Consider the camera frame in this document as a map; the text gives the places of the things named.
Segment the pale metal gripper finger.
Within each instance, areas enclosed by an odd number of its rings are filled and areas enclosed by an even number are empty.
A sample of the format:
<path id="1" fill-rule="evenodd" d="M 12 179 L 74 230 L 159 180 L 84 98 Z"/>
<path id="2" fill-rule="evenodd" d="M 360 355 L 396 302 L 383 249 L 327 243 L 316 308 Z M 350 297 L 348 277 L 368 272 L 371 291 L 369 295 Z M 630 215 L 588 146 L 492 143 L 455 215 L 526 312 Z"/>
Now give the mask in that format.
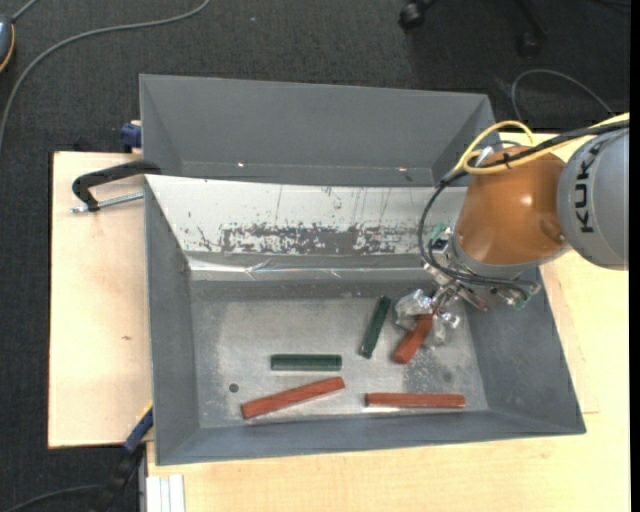
<path id="1" fill-rule="evenodd" d="M 436 312 L 432 316 L 432 329 L 429 337 L 430 344 L 433 346 L 442 346 L 447 344 L 453 333 L 460 325 L 461 317 L 452 312 Z"/>
<path id="2" fill-rule="evenodd" d="M 396 303 L 396 324 L 412 329 L 419 317 L 432 314 L 432 298 L 422 289 L 401 297 Z"/>

